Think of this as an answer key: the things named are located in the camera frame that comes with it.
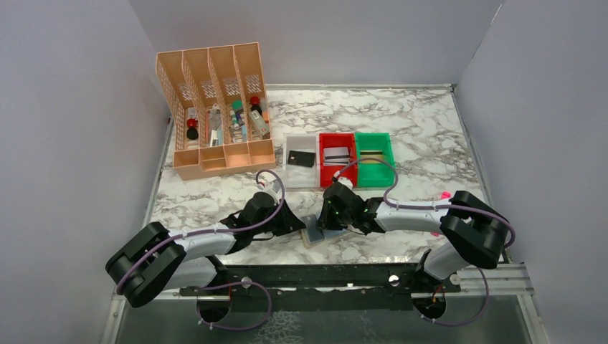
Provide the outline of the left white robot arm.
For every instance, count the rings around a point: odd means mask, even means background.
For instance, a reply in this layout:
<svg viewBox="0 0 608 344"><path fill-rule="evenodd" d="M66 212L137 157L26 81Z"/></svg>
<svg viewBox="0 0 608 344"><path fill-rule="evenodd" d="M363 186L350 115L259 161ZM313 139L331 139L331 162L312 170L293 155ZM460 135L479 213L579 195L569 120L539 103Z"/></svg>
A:
<svg viewBox="0 0 608 344"><path fill-rule="evenodd" d="M217 256L248 247L258 234L279 237L305 227L284 201L260 191L208 228L172 231L158 221L147 224L107 261L105 271L118 294L142 307L164 290L209 286L219 277Z"/></svg>

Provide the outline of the black chip card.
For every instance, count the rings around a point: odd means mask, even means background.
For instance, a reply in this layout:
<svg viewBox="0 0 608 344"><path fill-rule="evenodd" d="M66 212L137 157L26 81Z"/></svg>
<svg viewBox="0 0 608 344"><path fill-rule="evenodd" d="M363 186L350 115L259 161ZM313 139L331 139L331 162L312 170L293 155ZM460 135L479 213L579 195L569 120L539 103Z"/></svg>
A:
<svg viewBox="0 0 608 344"><path fill-rule="evenodd" d="M292 166L302 166L312 168L315 165L316 154L301 150L290 150L288 152L287 164Z"/></svg>

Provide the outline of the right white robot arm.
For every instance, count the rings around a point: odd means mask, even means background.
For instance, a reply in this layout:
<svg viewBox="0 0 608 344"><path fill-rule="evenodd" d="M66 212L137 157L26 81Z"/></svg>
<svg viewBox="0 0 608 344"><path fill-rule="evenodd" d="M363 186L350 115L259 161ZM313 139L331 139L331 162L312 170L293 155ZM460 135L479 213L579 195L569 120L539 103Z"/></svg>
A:
<svg viewBox="0 0 608 344"><path fill-rule="evenodd" d="M386 194L362 199L346 184L336 181L323 193L317 220L320 229L352 226L363 234L391 231L441 233L448 240L427 251L417 267L417 278L439 283L467 266L495 269L512 229L508 220L467 191L450 199L399 203Z"/></svg>

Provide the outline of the dark grey card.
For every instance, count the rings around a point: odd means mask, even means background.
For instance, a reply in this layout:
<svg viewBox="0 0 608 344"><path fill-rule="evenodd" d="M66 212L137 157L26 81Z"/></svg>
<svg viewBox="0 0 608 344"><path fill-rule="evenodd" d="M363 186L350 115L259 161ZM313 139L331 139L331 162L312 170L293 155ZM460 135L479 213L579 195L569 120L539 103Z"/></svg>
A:
<svg viewBox="0 0 608 344"><path fill-rule="evenodd" d="M302 238L307 245L314 245L325 239L323 230L317 226L317 220L315 214L301 217L301 221L305 224L305 228L302 230Z"/></svg>

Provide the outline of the white credit card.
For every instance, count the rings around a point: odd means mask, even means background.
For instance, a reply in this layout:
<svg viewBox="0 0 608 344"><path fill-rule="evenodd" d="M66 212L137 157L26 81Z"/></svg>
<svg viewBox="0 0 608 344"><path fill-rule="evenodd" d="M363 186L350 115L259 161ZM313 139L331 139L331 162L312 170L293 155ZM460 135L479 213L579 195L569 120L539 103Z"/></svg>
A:
<svg viewBox="0 0 608 344"><path fill-rule="evenodd" d="M351 162L349 147L331 147L323 149L324 166L345 166Z"/></svg>

